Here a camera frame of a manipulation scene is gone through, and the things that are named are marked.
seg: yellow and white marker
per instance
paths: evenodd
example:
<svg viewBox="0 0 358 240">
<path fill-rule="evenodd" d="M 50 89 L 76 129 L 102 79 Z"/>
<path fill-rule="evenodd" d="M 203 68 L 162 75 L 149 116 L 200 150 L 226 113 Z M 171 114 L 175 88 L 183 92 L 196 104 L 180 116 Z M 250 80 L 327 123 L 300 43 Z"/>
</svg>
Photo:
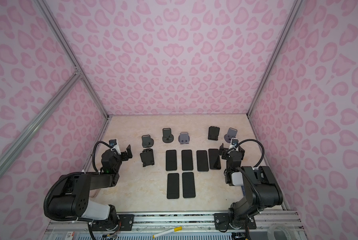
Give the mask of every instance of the yellow and white marker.
<svg viewBox="0 0 358 240">
<path fill-rule="evenodd" d="M 173 229 L 164 231 L 164 232 L 157 233 L 157 234 L 153 235 L 152 237 L 153 237 L 153 238 L 157 238 L 157 237 L 160 237 L 160 236 L 163 236 L 163 235 L 172 233 L 172 232 L 180 231 L 181 229 L 182 229 L 182 227 L 176 227 L 176 228 L 173 228 Z"/>
</svg>

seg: tape roll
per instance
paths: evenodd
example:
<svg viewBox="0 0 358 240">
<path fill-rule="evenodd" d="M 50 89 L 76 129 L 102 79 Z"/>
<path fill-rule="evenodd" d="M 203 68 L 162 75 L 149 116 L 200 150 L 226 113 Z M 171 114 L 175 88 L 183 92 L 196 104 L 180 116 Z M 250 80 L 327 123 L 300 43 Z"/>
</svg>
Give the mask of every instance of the tape roll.
<svg viewBox="0 0 358 240">
<path fill-rule="evenodd" d="M 284 235 L 286 236 L 287 240 L 296 240 L 295 234 L 292 231 L 290 231 L 290 229 L 283 224 L 274 224 L 268 228 L 268 230 L 267 230 L 268 240 L 276 240 L 275 234 L 274 234 L 275 230 L 282 231 L 284 233 Z"/>
</svg>

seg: black smartphone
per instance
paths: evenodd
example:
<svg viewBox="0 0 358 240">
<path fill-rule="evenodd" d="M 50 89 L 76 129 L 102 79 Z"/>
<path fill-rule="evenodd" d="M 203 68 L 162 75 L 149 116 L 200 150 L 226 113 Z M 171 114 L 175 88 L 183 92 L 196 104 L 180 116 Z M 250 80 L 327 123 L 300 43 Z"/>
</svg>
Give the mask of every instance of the black smartphone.
<svg viewBox="0 0 358 240">
<path fill-rule="evenodd" d="M 196 151 L 196 162 L 198 165 L 198 172 L 208 172 L 207 151 L 205 150 Z"/>
<path fill-rule="evenodd" d="M 219 149 L 208 149 L 208 159 L 210 161 L 210 169 L 220 170 Z"/>
<path fill-rule="evenodd" d="M 182 150 L 182 170 L 192 171 L 193 169 L 192 150 Z"/>
<path fill-rule="evenodd" d="M 167 199 L 179 198 L 179 173 L 167 175 Z"/>
<path fill-rule="evenodd" d="M 167 150 L 165 152 L 165 170 L 176 171 L 177 169 L 176 150 Z"/>
<path fill-rule="evenodd" d="M 193 172 L 183 172 L 182 173 L 182 183 L 183 183 L 183 197 L 184 198 L 193 198 L 195 194 L 195 180 Z"/>
</svg>

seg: pink heart pattern wallpaper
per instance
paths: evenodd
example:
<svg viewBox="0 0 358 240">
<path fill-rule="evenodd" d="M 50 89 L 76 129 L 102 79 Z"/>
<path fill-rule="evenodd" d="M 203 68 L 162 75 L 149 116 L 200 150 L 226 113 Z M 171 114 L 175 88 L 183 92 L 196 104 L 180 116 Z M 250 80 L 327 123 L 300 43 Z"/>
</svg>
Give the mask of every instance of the pink heart pattern wallpaper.
<svg viewBox="0 0 358 240">
<path fill-rule="evenodd" d="M 104 118 L 79 81 L 0 179 L 0 240 L 41 239 L 48 189 L 80 171 Z"/>
<path fill-rule="evenodd" d="M 246 113 L 293 0 L 49 0 L 109 114 Z"/>
<path fill-rule="evenodd" d="M 306 2 L 252 119 L 309 239 L 358 239 L 358 1 Z"/>
<path fill-rule="evenodd" d="M 0 155 L 73 72 L 31 0 L 0 1 Z"/>
</svg>

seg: beige table surface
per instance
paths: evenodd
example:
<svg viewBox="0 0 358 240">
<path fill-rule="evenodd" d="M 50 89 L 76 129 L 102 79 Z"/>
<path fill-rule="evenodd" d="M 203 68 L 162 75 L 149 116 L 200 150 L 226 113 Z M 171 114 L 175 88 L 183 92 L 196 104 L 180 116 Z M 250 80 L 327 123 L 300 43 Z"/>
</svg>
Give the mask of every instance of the beige table surface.
<svg viewBox="0 0 358 240">
<path fill-rule="evenodd" d="M 208 140 L 208 128 L 220 127 L 219 140 Z M 174 141 L 162 141 L 162 129 L 170 127 Z M 119 171 L 119 181 L 115 187 L 101 189 L 92 200 L 101 204 L 112 204 L 118 212 L 154 212 L 154 211 L 196 211 L 227 210 L 233 202 L 243 197 L 241 187 L 225 184 L 223 171 L 226 161 L 221 160 L 221 170 L 198 172 L 196 151 L 219 149 L 224 143 L 223 136 L 229 127 L 238 130 L 239 141 L 255 138 L 245 114 L 235 115 L 178 115 L 178 116 L 116 116 L 112 117 L 103 141 L 118 139 L 120 150 L 125 151 L 131 145 L 133 158 L 123 162 Z M 188 132 L 190 143 L 180 145 L 180 132 Z M 143 151 L 142 135 L 149 134 L 154 139 L 152 147 L 155 165 L 143 167 L 140 153 Z M 258 144 L 242 144 L 245 150 L 242 166 L 253 166 L 261 156 Z M 101 167 L 101 154 L 108 148 L 101 144 L 96 155 L 96 166 Z M 176 149 L 177 171 L 165 170 L 165 152 Z M 192 150 L 196 197 L 183 198 L 181 151 Z M 179 199 L 167 199 L 167 174 L 177 172 L 179 176 Z"/>
</svg>

